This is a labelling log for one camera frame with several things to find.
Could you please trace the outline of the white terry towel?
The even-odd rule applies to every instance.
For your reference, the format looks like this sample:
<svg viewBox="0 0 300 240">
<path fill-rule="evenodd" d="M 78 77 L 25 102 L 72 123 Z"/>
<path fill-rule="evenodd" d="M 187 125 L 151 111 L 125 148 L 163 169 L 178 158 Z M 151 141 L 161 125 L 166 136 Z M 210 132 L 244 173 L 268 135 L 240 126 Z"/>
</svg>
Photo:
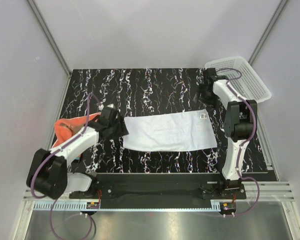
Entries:
<svg viewBox="0 0 300 240">
<path fill-rule="evenodd" d="M 217 147 L 208 112 L 203 110 L 125 117 L 123 147 L 138 152 L 190 152 Z"/>
</svg>

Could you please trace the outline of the orange patterned towel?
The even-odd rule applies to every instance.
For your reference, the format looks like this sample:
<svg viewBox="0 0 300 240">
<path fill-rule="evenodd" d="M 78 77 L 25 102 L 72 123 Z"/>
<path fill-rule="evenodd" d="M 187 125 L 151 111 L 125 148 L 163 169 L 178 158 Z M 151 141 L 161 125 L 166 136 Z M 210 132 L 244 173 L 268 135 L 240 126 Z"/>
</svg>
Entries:
<svg viewBox="0 0 300 240">
<path fill-rule="evenodd" d="M 61 156 L 66 159 L 67 166 L 69 166 L 86 149 L 99 141 L 99 133 L 91 127 L 87 127 L 85 132 L 81 135 L 86 122 L 87 116 L 81 116 L 70 119 L 61 118 L 54 124 L 56 141 L 52 145 L 52 150 L 54 150 L 54 148 L 59 148 L 59 145 L 64 147 L 70 142 L 70 139 L 73 136 L 78 136 L 75 141 L 56 154 L 56 156 Z"/>
</svg>

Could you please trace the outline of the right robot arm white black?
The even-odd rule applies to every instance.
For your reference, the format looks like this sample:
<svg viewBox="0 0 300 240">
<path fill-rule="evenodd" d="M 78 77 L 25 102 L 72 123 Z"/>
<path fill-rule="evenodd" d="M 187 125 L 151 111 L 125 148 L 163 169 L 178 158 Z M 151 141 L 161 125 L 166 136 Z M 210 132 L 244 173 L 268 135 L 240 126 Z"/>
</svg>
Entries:
<svg viewBox="0 0 300 240">
<path fill-rule="evenodd" d="M 244 155 L 257 130 L 258 104 L 253 99 L 242 96 L 232 86 L 232 81 L 241 78 L 242 73 L 230 79 L 219 75 L 216 68 L 203 70 L 203 82 L 198 85 L 194 101 L 216 108 L 220 101 L 224 106 L 224 134 L 227 137 L 227 152 L 217 183 L 218 195 L 229 198 L 242 187 L 242 166 Z"/>
</svg>

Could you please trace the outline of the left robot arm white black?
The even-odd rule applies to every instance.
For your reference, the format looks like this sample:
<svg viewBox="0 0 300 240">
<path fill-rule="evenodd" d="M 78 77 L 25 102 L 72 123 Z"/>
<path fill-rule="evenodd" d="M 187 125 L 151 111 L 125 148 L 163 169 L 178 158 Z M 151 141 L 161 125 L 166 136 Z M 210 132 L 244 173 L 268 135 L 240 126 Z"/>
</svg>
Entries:
<svg viewBox="0 0 300 240">
<path fill-rule="evenodd" d="M 113 105 L 100 113 L 81 118 L 77 133 L 69 130 L 64 141 L 49 150 L 40 148 L 34 153 L 26 185 L 34 195 L 58 199 L 64 193 L 81 192 L 87 198 L 98 193 L 95 177 L 87 173 L 68 172 L 68 167 L 81 154 L 99 141 L 128 135 L 124 117 Z"/>
</svg>

